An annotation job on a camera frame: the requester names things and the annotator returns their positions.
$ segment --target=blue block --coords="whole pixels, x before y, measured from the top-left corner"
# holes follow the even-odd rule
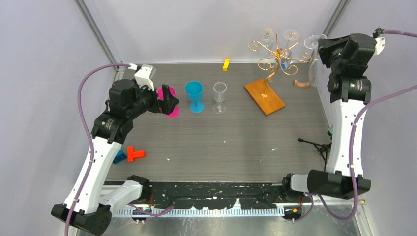
[[[119,162],[121,162],[121,161],[124,161],[124,160],[126,160],[127,159],[127,155],[122,151],[122,150],[120,150],[117,154],[116,154],[116,157],[115,157],[115,159],[113,160],[113,164],[117,164],[117,163],[119,163]]]

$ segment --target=yellow block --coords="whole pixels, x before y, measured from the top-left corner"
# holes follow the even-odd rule
[[[230,59],[229,58],[226,58],[224,60],[224,65],[223,65],[223,70],[224,71],[227,71],[227,67],[229,67],[229,62],[230,62]]]

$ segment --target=orange wooden board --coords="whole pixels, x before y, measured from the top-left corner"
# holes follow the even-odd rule
[[[268,84],[267,87],[267,96],[262,97],[265,92],[264,79],[260,78],[244,86],[246,92],[266,117],[285,107],[284,102],[276,95],[274,90]]]

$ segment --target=pink cup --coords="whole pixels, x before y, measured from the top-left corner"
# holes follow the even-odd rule
[[[171,92],[172,96],[175,97],[175,89],[173,87],[171,87],[171,86],[170,86],[170,92]],[[162,92],[162,88],[159,88],[158,89],[158,98],[159,98],[159,100],[164,100],[164,94]],[[167,117],[168,118],[175,118],[178,115],[179,115],[179,108],[178,107],[175,107],[174,108],[174,111],[170,115],[167,115]]]

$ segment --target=robotic arm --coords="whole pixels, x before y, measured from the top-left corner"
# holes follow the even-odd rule
[[[100,197],[100,191],[110,165],[120,150],[127,134],[133,128],[133,120],[146,111],[169,115],[179,103],[172,96],[169,86],[162,85],[163,100],[158,99],[152,76],[155,69],[151,65],[131,64],[129,69],[136,71],[133,80],[115,81],[109,90],[106,110],[94,121],[91,135],[95,148],[95,159],[87,181],[75,205],[70,225],[93,235],[101,235],[108,227],[112,213],[117,212],[129,202],[146,200],[151,193],[149,180],[131,176],[118,189]],[[55,204],[51,214],[65,222],[76,191],[82,184],[90,163],[90,152],[80,175],[63,204]]]
[[[384,46],[383,37],[372,38],[361,33],[319,40],[322,63],[331,68],[328,91],[335,118],[332,148],[325,171],[311,170],[307,175],[284,177],[284,199],[299,199],[304,192],[350,199],[354,196],[350,168],[355,171],[358,194],[371,188],[371,181],[362,177],[360,156],[365,114],[356,124],[353,165],[349,164],[349,138],[356,115],[371,99],[371,82],[363,73],[371,57],[378,55]]]

